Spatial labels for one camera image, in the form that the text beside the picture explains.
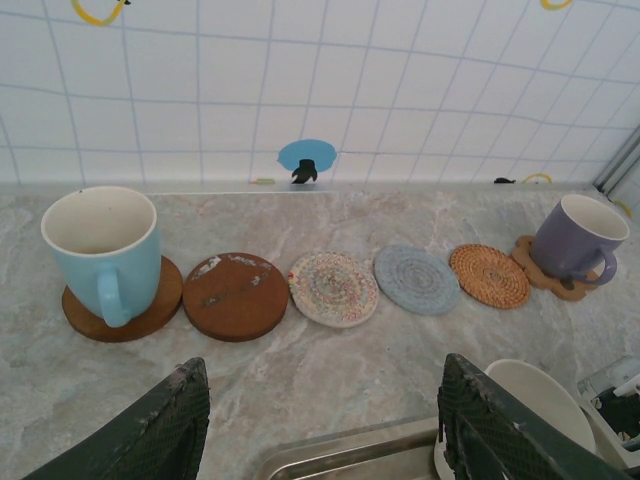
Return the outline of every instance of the lavender mug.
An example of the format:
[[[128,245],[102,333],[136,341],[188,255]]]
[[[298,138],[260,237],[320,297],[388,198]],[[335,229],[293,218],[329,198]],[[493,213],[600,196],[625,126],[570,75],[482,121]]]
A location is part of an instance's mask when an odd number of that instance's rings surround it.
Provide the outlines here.
[[[565,195],[538,229],[531,258],[552,277],[604,285],[618,267],[613,251],[628,236],[627,222],[612,208],[583,195]],[[602,261],[600,276],[587,279]]]

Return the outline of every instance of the rattan coaster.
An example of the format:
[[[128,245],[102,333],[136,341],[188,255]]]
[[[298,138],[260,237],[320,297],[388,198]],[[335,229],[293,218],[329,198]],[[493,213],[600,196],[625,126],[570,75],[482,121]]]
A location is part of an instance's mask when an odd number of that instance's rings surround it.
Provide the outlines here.
[[[129,342],[152,334],[173,318],[182,299],[182,275],[167,257],[162,257],[160,284],[156,298],[141,315],[124,327],[111,328],[96,317],[71,293],[69,287],[62,294],[62,310],[75,331],[98,342]]]
[[[440,315],[460,296],[455,273],[424,248],[391,245],[376,257],[374,273],[380,289],[397,305],[418,315]]]
[[[449,265],[460,286],[479,302],[496,308],[517,308],[529,299],[527,276],[512,258],[485,245],[462,245]]]
[[[223,253],[197,265],[184,283],[184,311],[200,332],[217,340],[261,337],[282,320],[287,282],[265,259]]]
[[[582,300],[587,296],[587,293],[598,288],[597,285],[588,285],[576,280],[562,281],[545,275],[530,256],[534,239],[533,235],[523,235],[516,240],[516,248],[511,252],[511,257],[520,265],[531,285],[543,290],[551,290],[556,297],[568,302]],[[587,273],[587,278],[595,280],[598,278],[598,274],[591,271]]]
[[[323,325],[349,328],[368,320],[378,305],[378,285],[364,264],[341,253],[310,253],[289,272],[289,288],[303,315]]]

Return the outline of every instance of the white bowl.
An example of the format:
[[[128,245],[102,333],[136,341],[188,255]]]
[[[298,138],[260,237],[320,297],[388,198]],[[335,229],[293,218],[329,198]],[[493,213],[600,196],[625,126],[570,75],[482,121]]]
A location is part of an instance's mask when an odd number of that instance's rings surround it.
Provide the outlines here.
[[[485,373],[566,437],[591,453],[596,441],[576,401],[562,385],[542,370],[520,360],[497,360]],[[433,450],[436,470],[441,480],[455,480],[453,470],[444,459],[446,445],[437,443]]]

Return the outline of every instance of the dark wood coaster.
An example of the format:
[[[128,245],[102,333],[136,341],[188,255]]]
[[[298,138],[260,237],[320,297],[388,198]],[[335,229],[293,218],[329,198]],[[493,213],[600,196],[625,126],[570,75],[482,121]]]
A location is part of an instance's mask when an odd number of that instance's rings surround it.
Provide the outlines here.
[[[226,342],[271,331],[284,316],[289,287],[278,269],[248,253],[223,253],[197,265],[184,285],[184,310],[194,327]]]
[[[563,281],[546,275],[531,258],[531,245],[534,239],[533,235],[523,235],[516,240],[516,248],[511,252],[511,257],[520,265],[531,285],[543,290],[551,290],[556,297],[568,302],[582,300],[587,296],[587,293],[598,287],[597,285],[589,285],[575,280]],[[587,273],[587,278],[595,280],[598,275],[596,272],[591,271]]]
[[[167,257],[162,257],[160,285],[156,298],[142,315],[124,327],[111,328],[95,316],[75,297],[69,287],[62,294],[62,310],[73,329],[98,342],[129,342],[152,334],[164,327],[180,308],[182,275]]]

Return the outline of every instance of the gray marble surface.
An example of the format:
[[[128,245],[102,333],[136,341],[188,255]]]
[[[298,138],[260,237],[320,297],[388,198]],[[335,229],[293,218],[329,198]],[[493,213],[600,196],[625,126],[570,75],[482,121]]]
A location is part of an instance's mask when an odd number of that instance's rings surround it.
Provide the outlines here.
[[[396,242],[447,258],[464,243],[509,251],[534,233],[563,192],[314,193],[152,197],[164,253],[186,275],[216,253],[246,251],[283,272],[309,251],[371,260]],[[63,280],[40,237],[53,198],[0,197],[0,478],[16,479],[82,440],[193,356],[207,364],[211,424],[200,478],[250,479],[282,445],[434,416],[445,356],[480,368],[498,358],[536,365],[575,392],[585,375],[640,353],[640,236],[618,250],[614,281],[579,303],[534,290],[499,311],[462,295],[439,317],[381,296],[366,323],[339,331],[290,304],[268,335],[243,344],[198,333],[180,311],[127,344],[75,333]]]

